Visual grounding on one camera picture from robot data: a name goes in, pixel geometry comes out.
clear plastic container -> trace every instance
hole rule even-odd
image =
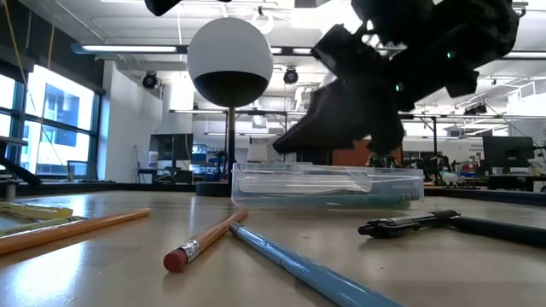
[[[234,164],[231,199],[251,208],[407,209],[423,172],[300,164]]]

blue pencil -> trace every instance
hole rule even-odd
[[[263,237],[260,234],[232,223],[229,231],[237,238],[266,256],[288,273],[294,275],[310,287],[320,292],[341,307],[400,307],[367,287],[352,281],[331,269],[314,264],[311,260],[290,252],[288,249]]]

black handle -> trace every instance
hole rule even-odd
[[[511,223],[493,222],[473,217],[455,217],[450,224],[467,233],[485,235],[530,246],[546,247],[546,229]]]

